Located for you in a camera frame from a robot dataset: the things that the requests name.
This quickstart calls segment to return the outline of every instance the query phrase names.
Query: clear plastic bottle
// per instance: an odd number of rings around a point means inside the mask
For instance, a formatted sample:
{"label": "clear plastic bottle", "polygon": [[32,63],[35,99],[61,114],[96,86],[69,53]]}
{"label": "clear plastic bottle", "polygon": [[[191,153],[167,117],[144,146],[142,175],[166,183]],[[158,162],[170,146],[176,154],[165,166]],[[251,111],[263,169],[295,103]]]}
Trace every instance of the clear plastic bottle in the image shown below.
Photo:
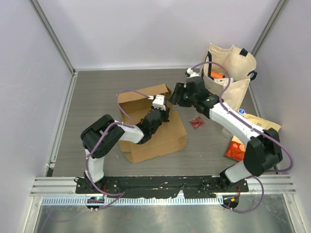
{"label": "clear plastic bottle", "polygon": [[[245,110],[242,109],[242,108],[240,108],[239,111],[238,111],[238,113],[239,113],[242,117],[244,117]],[[226,138],[231,138],[231,137],[233,137],[232,132],[230,132],[229,130],[227,130],[225,127],[223,127],[222,135],[223,135],[224,137],[226,137]]]}

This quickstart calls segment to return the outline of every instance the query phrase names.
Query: canvas bag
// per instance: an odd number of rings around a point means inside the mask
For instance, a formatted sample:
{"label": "canvas bag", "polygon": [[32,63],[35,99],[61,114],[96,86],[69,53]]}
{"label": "canvas bag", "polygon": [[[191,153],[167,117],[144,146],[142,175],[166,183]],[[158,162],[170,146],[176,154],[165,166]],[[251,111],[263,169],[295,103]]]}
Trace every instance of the canvas bag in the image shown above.
{"label": "canvas bag", "polygon": [[[210,44],[205,61],[217,62],[229,71],[230,78],[233,78],[234,82],[230,83],[229,88],[224,92],[223,99],[233,110],[237,111],[244,99],[249,82],[257,75],[254,56],[245,49],[235,46],[222,49]],[[207,90],[219,96],[225,86],[210,78],[212,71],[223,74],[226,78],[228,75],[217,65],[204,64],[200,69],[200,75],[204,79]]]}

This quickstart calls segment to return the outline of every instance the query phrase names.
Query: open cardboard box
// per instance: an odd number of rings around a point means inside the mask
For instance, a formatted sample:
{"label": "open cardboard box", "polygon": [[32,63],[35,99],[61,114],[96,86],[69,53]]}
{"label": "open cardboard box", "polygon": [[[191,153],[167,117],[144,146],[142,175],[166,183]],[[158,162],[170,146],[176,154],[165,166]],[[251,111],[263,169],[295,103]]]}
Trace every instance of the open cardboard box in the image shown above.
{"label": "open cardboard box", "polygon": [[[147,87],[139,91],[149,96],[162,94],[167,99],[171,95],[171,90],[165,84]],[[119,95],[119,104],[134,122],[138,123],[151,109],[152,100],[136,92],[127,92]],[[127,152],[125,156],[130,162],[138,163],[182,150],[186,146],[187,133],[180,115],[177,111],[173,111],[171,103],[167,102],[167,106],[171,109],[169,114],[170,122],[163,122],[148,142],[139,145],[119,141],[121,151]],[[131,121],[122,112],[121,115],[124,123],[131,124]]]}

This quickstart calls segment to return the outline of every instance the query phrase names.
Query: snack bag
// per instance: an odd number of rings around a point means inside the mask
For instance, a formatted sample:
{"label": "snack bag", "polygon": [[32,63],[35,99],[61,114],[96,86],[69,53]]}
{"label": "snack bag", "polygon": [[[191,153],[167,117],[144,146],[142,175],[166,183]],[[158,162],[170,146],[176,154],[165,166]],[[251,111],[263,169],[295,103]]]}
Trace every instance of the snack bag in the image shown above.
{"label": "snack bag", "polygon": [[[271,121],[262,119],[258,116],[254,116],[254,115],[247,114],[247,113],[245,113],[244,116],[247,120],[249,120],[250,122],[258,126],[261,126],[265,130],[269,128],[273,128],[276,131],[279,131],[279,129],[281,128],[280,125],[273,123]],[[227,152],[225,153],[225,155],[227,157],[236,159],[238,161],[242,161],[244,159],[245,151],[246,151],[246,146],[236,136],[233,136],[230,142],[229,148]]]}

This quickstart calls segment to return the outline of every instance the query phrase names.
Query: reflective metal surface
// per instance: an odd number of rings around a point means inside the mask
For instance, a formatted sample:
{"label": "reflective metal surface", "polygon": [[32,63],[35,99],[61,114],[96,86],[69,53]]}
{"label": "reflective metal surface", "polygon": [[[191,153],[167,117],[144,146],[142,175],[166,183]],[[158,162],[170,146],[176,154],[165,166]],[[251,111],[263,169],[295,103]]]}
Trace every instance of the reflective metal surface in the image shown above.
{"label": "reflective metal surface", "polygon": [[[259,195],[242,196],[239,209],[254,207]],[[237,214],[218,205],[111,207],[85,212],[84,206],[42,206],[35,233],[291,233],[294,232],[283,195],[265,195],[259,209]]]}

